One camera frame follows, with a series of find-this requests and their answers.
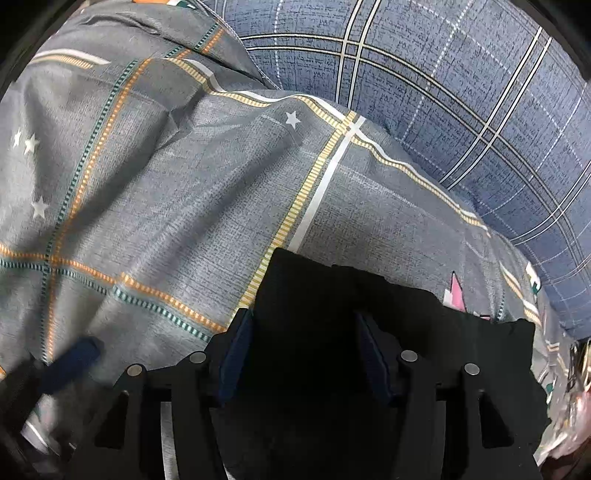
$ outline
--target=black cloth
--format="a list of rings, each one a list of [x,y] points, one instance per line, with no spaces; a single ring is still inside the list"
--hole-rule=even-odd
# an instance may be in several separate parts
[[[532,323],[492,323],[444,307],[428,291],[276,249],[256,295],[252,344],[237,395],[217,418],[220,451],[230,472],[235,465],[238,476],[247,478],[244,464],[252,458],[236,459],[232,452],[247,445],[255,458],[259,445],[267,456],[256,468],[270,468],[269,478],[270,471],[278,478],[291,478],[289,471],[267,464],[272,457],[268,452],[274,450],[281,457],[279,450],[290,449],[281,443],[282,432],[301,428],[306,432],[294,434],[299,440],[293,441],[307,445],[314,438],[314,448],[322,451],[327,463],[330,458],[351,459],[342,471],[335,470],[333,462],[332,470],[325,472],[329,478],[337,473],[354,478],[349,475],[363,448],[362,456],[371,458],[375,466],[371,473],[379,473],[371,475],[365,465],[356,475],[384,478],[380,475],[391,465],[391,438],[400,420],[392,409],[371,399],[356,344],[356,310],[368,312],[403,349],[428,359],[442,375],[457,375],[466,363],[479,365],[500,415],[535,451],[548,418],[545,392],[530,371]],[[313,431],[316,424],[311,418],[324,423],[318,426],[323,433]],[[340,438],[331,438],[331,433]],[[351,437],[364,438],[363,445],[350,447],[343,439]],[[319,446],[322,442],[338,443],[340,454],[326,452]],[[284,461],[293,463],[289,457],[297,455],[297,448],[290,452]],[[314,452],[306,450],[303,456],[310,459]],[[298,468],[304,467],[293,466],[298,475],[309,473]],[[318,474],[318,464],[311,470]],[[256,475],[265,478],[261,471]]]

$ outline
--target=white star print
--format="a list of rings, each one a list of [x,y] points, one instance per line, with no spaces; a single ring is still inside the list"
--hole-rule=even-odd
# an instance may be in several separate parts
[[[285,112],[285,114],[287,115],[287,121],[285,122],[287,125],[291,125],[294,130],[296,129],[296,124],[300,123],[300,120],[297,119],[296,117],[296,113],[292,112],[292,113],[287,113]]]
[[[12,145],[13,148],[18,147],[21,144],[21,135],[22,135],[22,132],[21,132],[21,129],[19,128],[17,134],[14,136],[14,144]]]
[[[45,210],[49,207],[49,203],[43,201],[43,195],[39,197],[37,202],[31,202],[31,206],[35,209],[35,212],[33,212],[33,218],[39,216],[45,220]]]
[[[25,155],[29,152],[35,153],[35,148],[39,144],[39,140],[35,139],[35,134],[29,140],[25,140]]]

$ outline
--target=metal screw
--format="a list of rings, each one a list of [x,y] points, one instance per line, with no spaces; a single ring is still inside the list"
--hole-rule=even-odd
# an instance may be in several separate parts
[[[409,363],[416,362],[418,358],[418,355],[412,350],[404,350],[400,356],[402,357],[402,360]]]
[[[138,365],[138,364],[130,365],[127,369],[127,374],[130,377],[137,377],[141,372],[142,372],[142,366]]]
[[[476,364],[466,364],[464,370],[468,375],[478,375],[480,373],[480,367]]]
[[[193,352],[189,357],[192,364],[202,364],[207,359],[205,352]]]

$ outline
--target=blue plaid fabric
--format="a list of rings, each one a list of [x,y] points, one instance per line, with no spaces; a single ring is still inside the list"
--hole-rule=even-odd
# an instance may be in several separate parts
[[[591,92],[503,0],[207,0],[285,90],[385,128],[532,262],[591,335]]]

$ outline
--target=teal stripe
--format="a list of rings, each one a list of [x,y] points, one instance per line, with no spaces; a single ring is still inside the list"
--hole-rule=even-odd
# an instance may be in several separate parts
[[[44,362],[47,362],[47,360],[48,360],[47,345],[46,345],[46,323],[47,323],[47,281],[48,281],[49,273],[51,271],[50,266],[49,266],[49,259],[51,257],[53,245],[56,240],[56,235],[61,227],[61,224],[63,223],[63,221],[66,218],[66,214],[67,214],[69,206],[70,206],[70,200],[72,199],[72,196],[74,195],[74,192],[76,191],[76,186],[78,184],[78,180],[80,179],[80,175],[82,174],[82,171],[84,169],[84,165],[86,164],[86,161],[88,160],[88,156],[90,155],[90,152],[92,151],[95,141],[100,133],[100,130],[103,127],[103,123],[105,122],[105,119],[109,115],[109,111],[111,110],[111,106],[113,104],[113,101],[115,100],[115,97],[119,93],[122,85],[131,76],[131,73],[133,72],[133,70],[134,70],[135,66],[138,64],[138,62],[139,62],[139,60],[134,60],[134,61],[130,62],[130,64],[124,68],[123,72],[121,73],[121,75],[119,76],[119,78],[117,79],[115,84],[113,85],[113,88],[112,88],[112,90],[111,90],[111,92],[110,92],[110,94],[103,106],[103,109],[99,115],[99,119],[96,121],[95,127],[93,128],[92,133],[90,134],[90,138],[84,148],[84,151],[82,153],[82,157],[80,158],[80,161],[78,162],[78,165],[76,166],[76,169],[74,171],[74,176],[72,178],[72,181],[70,182],[70,186],[68,187],[64,201],[61,204],[59,214],[57,215],[57,223],[51,233],[51,237],[50,237],[49,241],[47,242],[47,246],[45,248],[45,259],[43,262],[43,277],[41,279],[41,305],[42,305],[41,311],[43,313],[41,315],[41,358],[43,359]]]
[[[5,260],[0,258],[0,267],[2,268],[14,268],[20,270],[37,270],[43,271],[43,264],[42,263],[33,263],[33,262],[13,262],[10,260]],[[49,270],[51,273],[56,273],[58,275],[62,275],[64,277],[72,278],[80,283],[84,284],[85,286],[92,288],[92,290],[97,291],[101,295],[107,295],[108,289],[102,287],[97,282],[92,280],[91,278],[78,273],[75,270],[69,270],[67,268],[50,268]]]
[[[0,267],[21,268],[21,269],[41,271],[43,269],[43,264],[37,264],[37,263],[31,263],[31,262],[12,262],[12,261],[4,260],[3,258],[0,258]]]
[[[217,22],[215,22],[210,28],[209,30],[207,30],[205,32],[205,35],[201,38],[201,40],[199,40],[197,42],[197,45],[195,45],[195,50],[199,51],[203,45],[205,45],[205,42],[209,39],[209,37],[211,37],[213,35],[213,32],[216,31],[216,29],[219,27],[219,24]]]
[[[129,293],[126,293],[125,291],[121,290],[117,285],[113,286],[113,288],[111,289],[111,294],[120,301],[123,301],[125,303],[131,303],[132,305],[137,305],[138,307],[141,307],[145,310],[157,313],[161,317],[164,317],[167,320],[173,322],[177,327],[181,328],[185,332],[189,332],[191,335],[200,340],[203,340],[204,342],[209,342],[211,340],[210,335],[200,332],[195,327],[192,327],[190,324],[188,324],[181,318],[177,317],[166,307],[134,297],[133,295],[130,295]]]
[[[11,260],[5,260],[4,258],[0,258],[0,268],[14,268],[18,270],[36,270],[36,271],[43,271],[44,264],[42,263],[33,263],[33,262],[15,262]],[[75,270],[70,270],[68,268],[50,268],[50,273],[56,273],[58,275],[62,275],[67,278],[71,278],[72,280],[78,281],[85,285],[88,288],[100,293],[101,295],[107,296],[109,292],[111,292],[117,299],[124,301],[130,305],[136,305],[141,307],[145,310],[149,310],[150,312],[154,312],[161,317],[166,318],[173,322],[176,326],[183,329],[186,332],[189,332],[194,337],[203,340],[204,342],[209,342],[211,340],[211,336],[207,335],[195,327],[191,326],[181,318],[177,317],[174,313],[169,311],[166,307],[162,307],[150,301],[142,300],[136,298],[123,290],[121,290],[117,286],[113,286],[112,289],[104,288],[103,286],[99,285],[97,282],[92,280],[91,278],[78,273]]]
[[[179,45],[178,47],[174,47],[171,51],[169,51],[164,58],[165,59],[169,59],[171,57],[174,57],[178,52],[180,52],[184,47]]]

